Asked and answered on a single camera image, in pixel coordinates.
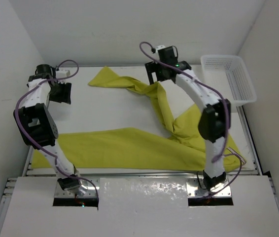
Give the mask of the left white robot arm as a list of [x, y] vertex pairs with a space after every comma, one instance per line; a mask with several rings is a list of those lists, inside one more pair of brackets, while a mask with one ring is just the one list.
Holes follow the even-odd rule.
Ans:
[[41, 64], [28, 79], [28, 92], [17, 103], [13, 112], [23, 141], [39, 151], [56, 173], [60, 188], [68, 193], [79, 193], [82, 183], [75, 166], [66, 158], [57, 142], [57, 126], [48, 110], [51, 101], [71, 103], [71, 83], [66, 80], [70, 71]]

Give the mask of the yellow-green trousers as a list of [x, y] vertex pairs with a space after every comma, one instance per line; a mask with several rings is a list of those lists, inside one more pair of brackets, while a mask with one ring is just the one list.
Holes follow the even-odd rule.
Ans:
[[103, 67], [89, 86], [124, 88], [149, 98], [159, 122], [170, 136], [164, 138], [134, 127], [61, 134], [59, 145], [74, 165], [180, 171], [205, 168], [206, 146], [198, 131], [200, 110], [173, 82], [148, 85]]

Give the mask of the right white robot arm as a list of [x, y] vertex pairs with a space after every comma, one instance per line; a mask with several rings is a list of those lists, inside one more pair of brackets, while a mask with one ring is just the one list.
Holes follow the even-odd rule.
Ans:
[[210, 191], [226, 179], [223, 153], [230, 128], [230, 102], [204, 85], [185, 61], [176, 63], [171, 68], [151, 61], [145, 64], [145, 69], [150, 84], [154, 83], [153, 73], [158, 81], [172, 80], [200, 110], [198, 131], [206, 146], [203, 184]]

